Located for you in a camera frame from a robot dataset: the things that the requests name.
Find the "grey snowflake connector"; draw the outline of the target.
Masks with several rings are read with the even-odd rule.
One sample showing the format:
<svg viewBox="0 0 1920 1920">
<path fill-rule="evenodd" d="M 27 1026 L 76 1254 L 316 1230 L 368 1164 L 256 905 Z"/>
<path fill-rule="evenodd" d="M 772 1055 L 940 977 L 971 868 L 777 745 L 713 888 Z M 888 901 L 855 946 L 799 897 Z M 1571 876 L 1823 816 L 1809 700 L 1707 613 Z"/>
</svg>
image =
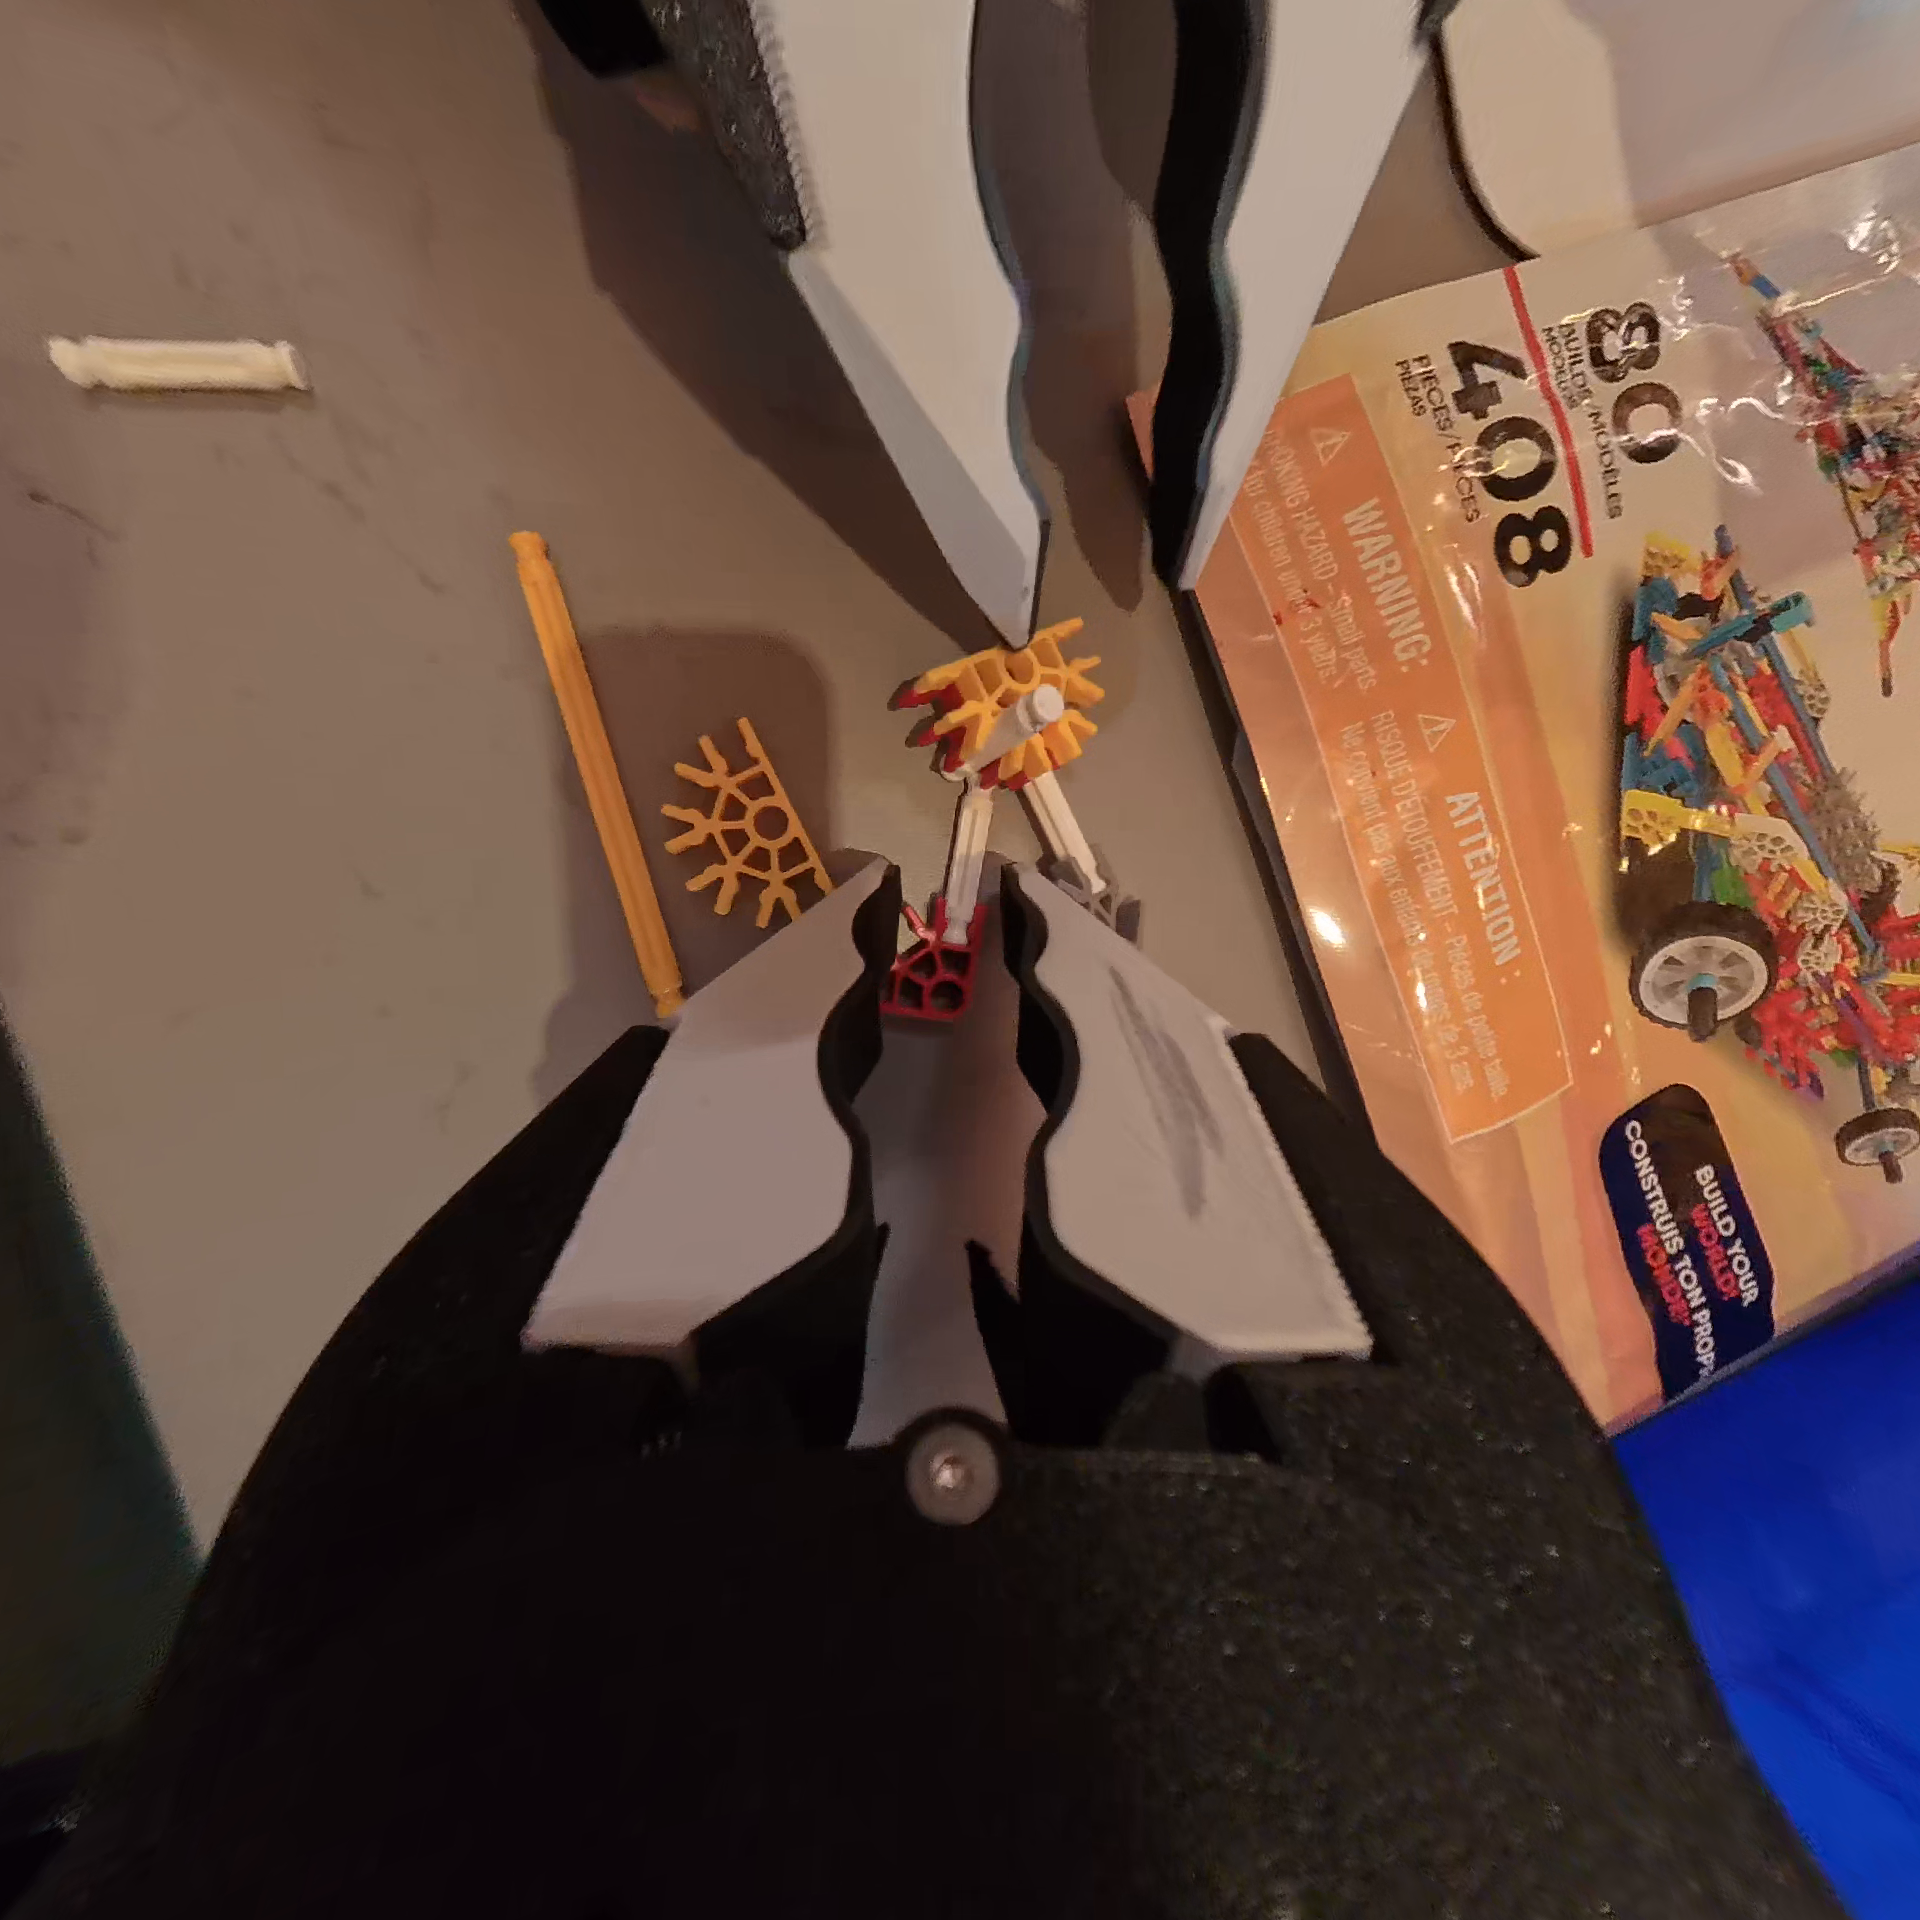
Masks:
<svg viewBox="0 0 1920 1920">
<path fill-rule="evenodd" d="M 1126 944 L 1141 944 L 1142 902 L 1137 895 L 1119 888 L 1104 870 L 1089 868 L 1069 854 L 1044 854 L 1039 873 Z"/>
</svg>

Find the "short white toy rod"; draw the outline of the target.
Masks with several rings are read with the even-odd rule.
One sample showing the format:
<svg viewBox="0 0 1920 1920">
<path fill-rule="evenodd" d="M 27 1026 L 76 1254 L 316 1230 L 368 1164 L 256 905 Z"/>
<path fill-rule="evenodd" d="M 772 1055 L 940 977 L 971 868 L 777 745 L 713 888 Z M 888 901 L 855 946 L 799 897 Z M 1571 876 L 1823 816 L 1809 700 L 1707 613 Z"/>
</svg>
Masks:
<svg viewBox="0 0 1920 1920">
<path fill-rule="evenodd" d="M 292 342 L 53 336 L 45 353 L 85 392 L 311 392 Z"/>
</svg>

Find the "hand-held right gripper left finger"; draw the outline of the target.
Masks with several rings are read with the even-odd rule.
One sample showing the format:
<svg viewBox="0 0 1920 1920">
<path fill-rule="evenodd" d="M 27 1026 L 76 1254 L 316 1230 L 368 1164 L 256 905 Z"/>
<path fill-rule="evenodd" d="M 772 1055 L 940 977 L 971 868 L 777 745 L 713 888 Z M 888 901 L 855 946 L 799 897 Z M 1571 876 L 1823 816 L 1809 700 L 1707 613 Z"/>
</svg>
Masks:
<svg viewBox="0 0 1920 1920">
<path fill-rule="evenodd" d="M 696 990 L 662 1040 L 520 1341 L 679 1354 L 828 1253 L 872 1199 L 857 1097 L 879 1061 L 901 880 L 870 854 Z"/>
</svg>

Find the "long yellow toy rod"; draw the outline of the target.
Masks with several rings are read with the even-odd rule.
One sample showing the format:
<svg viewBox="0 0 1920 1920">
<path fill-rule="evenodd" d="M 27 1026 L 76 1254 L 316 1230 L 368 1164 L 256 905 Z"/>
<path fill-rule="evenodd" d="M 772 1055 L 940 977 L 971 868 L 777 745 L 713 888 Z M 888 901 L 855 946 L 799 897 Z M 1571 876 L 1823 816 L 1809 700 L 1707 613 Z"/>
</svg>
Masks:
<svg viewBox="0 0 1920 1920">
<path fill-rule="evenodd" d="M 641 984 L 661 1018 L 671 1018 L 686 998 L 677 948 L 665 926 L 653 876 L 639 842 L 606 716 L 592 685 L 581 634 L 551 559 L 537 532 L 511 532 L 509 545 L 520 596 L 533 620 L 543 672 L 560 708 L 561 729 L 583 782 L 599 847 L 615 885 Z"/>
</svg>

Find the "yellow half-round connector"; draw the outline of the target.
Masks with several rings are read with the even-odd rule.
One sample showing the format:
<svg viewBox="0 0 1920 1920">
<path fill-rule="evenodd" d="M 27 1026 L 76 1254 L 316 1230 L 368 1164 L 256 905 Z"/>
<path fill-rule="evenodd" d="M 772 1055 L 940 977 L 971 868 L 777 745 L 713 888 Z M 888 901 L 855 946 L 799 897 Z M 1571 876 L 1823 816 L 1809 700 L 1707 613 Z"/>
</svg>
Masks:
<svg viewBox="0 0 1920 1920">
<path fill-rule="evenodd" d="M 669 854 L 707 856 L 686 886 L 711 893 L 715 917 L 727 917 L 750 893 L 755 926 L 768 929 L 777 913 L 797 921 L 833 892 L 799 807 L 747 716 L 736 720 L 733 752 L 702 735 L 699 761 L 679 761 L 673 776 L 693 799 L 661 804 L 661 816 L 677 828 L 662 845 Z"/>
</svg>

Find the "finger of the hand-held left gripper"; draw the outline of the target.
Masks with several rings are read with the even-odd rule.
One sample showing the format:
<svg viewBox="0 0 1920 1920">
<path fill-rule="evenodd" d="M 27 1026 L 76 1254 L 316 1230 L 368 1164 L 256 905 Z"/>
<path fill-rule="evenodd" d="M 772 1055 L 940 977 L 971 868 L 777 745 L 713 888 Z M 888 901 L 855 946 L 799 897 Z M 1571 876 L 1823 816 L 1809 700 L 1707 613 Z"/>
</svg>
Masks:
<svg viewBox="0 0 1920 1920">
<path fill-rule="evenodd" d="M 1035 630 L 1048 517 L 1029 342 L 974 127 L 974 2 L 766 2 L 755 38 L 803 238 L 787 274 L 974 608 Z"/>
<path fill-rule="evenodd" d="M 1177 2 L 1147 530 L 1197 586 L 1424 73 L 1414 2 Z"/>
</svg>

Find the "colourful construction toy bag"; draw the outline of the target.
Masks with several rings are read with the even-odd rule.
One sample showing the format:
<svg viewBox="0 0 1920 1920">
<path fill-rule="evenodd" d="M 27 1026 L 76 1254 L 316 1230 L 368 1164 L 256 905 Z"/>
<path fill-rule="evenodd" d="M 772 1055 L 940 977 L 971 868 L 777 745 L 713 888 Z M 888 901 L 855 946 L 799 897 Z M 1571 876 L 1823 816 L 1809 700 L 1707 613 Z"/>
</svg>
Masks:
<svg viewBox="0 0 1920 1920">
<path fill-rule="evenodd" d="M 1620 1428 L 1915 1258 L 1915 146 L 1312 328 L 1195 613 L 1381 1150 Z"/>
</svg>

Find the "blue plastic bin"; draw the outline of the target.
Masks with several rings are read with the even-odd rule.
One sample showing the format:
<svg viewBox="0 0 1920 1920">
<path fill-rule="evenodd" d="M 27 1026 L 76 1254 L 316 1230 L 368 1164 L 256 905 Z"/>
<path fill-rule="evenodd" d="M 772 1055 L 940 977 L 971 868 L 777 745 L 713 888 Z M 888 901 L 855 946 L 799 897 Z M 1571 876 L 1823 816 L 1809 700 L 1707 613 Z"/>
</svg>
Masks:
<svg viewBox="0 0 1920 1920">
<path fill-rule="evenodd" d="M 1734 1729 L 1843 1905 L 1917 1916 L 1917 1277 L 1616 1455 Z"/>
</svg>

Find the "red and yellow connector cluster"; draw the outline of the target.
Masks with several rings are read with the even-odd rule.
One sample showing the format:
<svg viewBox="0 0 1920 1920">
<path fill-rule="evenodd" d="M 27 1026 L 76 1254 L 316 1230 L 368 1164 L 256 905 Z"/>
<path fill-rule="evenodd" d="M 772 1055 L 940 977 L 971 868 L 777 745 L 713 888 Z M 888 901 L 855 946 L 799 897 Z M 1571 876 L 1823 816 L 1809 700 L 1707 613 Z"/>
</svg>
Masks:
<svg viewBox="0 0 1920 1920">
<path fill-rule="evenodd" d="M 1100 657 L 1079 650 L 1083 629 L 1069 616 L 1027 647 L 996 644 L 903 680 L 888 708 L 916 716 L 907 745 L 931 749 L 933 770 L 951 782 L 1008 793 L 1080 758 L 1104 697 Z"/>
</svg>

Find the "red corner connector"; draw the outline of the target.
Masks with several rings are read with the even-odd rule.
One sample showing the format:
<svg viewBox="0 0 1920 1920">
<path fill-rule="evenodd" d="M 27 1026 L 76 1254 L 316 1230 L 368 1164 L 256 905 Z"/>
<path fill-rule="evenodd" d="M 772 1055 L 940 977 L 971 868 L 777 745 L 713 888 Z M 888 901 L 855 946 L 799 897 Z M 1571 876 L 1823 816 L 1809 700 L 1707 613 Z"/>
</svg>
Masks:
<svg viewBox="0 0 1920 1920">
<path fill-rule="evenodd" d="M 947 895 L 934 895 L 926 913 L 903 902 L 903 944 L 881 984 L 879 1012 L 903 1021 L 957 1021 L 974 998 L 984 921 L 988 905 L 975 902 L 953 937 Z"/>
</svg>

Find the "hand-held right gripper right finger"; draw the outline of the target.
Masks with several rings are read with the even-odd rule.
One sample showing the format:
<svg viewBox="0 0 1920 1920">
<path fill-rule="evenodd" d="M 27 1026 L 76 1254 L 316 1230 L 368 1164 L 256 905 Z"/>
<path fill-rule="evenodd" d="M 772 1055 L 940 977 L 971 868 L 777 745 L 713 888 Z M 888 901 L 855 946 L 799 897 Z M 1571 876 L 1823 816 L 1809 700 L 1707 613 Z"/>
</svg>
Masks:
<svg viewBox="0 0 1920 1920">
<path fill-rule="evenodd" d="M 1000 868 L 999 922 L 1041 1105 L 1023 1199 L 1037 1250 L 1179 1354 L 1367 1360 L 1373 1337 L 1227 1018 L 1035 868 Z"/>
</svg>

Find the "dark dotted surface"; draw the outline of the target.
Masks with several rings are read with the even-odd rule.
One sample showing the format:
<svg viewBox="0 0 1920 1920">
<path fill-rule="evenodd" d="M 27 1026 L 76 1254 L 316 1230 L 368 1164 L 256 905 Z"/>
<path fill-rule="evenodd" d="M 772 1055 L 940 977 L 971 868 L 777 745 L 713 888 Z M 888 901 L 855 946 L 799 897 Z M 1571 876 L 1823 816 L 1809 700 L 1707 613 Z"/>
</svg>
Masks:
<svg viewBox="0 0 1920 1920">
<path fill-rule="evenodd" d="M 1 1759 L 110 1740 L 200 1557 L 31 1079 L 1 1036 Z"/>
</svg>

